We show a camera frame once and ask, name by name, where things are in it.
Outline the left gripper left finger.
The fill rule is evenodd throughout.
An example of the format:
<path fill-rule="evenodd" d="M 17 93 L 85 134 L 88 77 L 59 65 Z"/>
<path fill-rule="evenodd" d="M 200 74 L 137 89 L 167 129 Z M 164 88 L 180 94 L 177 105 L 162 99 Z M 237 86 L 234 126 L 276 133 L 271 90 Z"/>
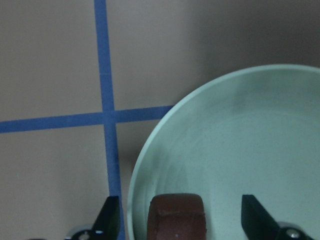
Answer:
<path fill-rule="evenodd" d="M 108 196 L 92 228 L 92 240 L 117 240 L 120 233 L 120 198 Z"/>

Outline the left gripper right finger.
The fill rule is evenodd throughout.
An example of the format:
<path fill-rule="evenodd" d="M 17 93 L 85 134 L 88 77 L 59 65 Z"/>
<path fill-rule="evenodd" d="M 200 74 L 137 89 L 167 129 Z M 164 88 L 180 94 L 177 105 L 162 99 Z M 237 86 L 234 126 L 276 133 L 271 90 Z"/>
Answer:
<path fill-rule="evenodd" d="M 249 240 L 275 240 L 280 226 L 252 194 L 241 198 L 241 226 Z"/>

